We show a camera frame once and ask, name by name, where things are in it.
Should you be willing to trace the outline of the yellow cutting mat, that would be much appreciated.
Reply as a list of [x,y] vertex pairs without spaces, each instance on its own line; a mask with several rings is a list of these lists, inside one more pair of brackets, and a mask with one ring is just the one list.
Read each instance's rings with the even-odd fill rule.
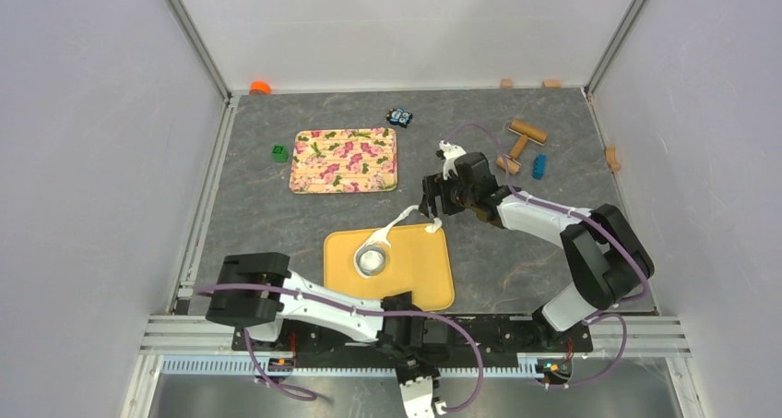
[[412,303],[424,311],[443,311],[453,304],[456,295],[444,230],[429,233],[424,224],[397,226],[389,235],[392,247],[385,270],[365,279],[354,269],[352,257],[371,232],[341,231],[325,239],[327,289],[366,299],[411,292]]

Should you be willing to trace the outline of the white dough ball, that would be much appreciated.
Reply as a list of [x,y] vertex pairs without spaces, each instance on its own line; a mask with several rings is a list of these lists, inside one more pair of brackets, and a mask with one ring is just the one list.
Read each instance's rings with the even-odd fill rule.
[[424,216],[424,212],[416,205],[403,209],[387,225],[372,231],[367,239],[355,250],[352,264],[356,272],[365,279],[382,273],[388,264],[388,254],[392,247],[389,235],[402,221],[413,213]]

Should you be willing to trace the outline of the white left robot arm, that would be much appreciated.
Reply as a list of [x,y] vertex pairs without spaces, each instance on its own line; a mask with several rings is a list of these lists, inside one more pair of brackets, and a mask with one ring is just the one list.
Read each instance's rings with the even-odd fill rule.
[[381,300],[337,293],[289,270],[288,256],[227,256],[216,284],[197,291],[210,299],[207,320],[254,337],[268,351],[289,341],[287,320],[333,330],[368,344],[404,367],[436,367],[451,355],[449,326],[412,303],[411,293]]

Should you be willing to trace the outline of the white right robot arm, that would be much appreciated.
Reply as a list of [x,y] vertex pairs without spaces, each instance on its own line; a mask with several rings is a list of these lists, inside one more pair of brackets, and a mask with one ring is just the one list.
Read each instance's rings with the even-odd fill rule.
[[436,154],[443,170],[422,180],[422,214],[470,210],[483,222],[531,234],[564,252],[572,282],[533,315],[533,341],[543,351],[559,350],[576,324],[647,294],[653,261],[617,207],[568,207],[499,185],[480,152],[444,145]]

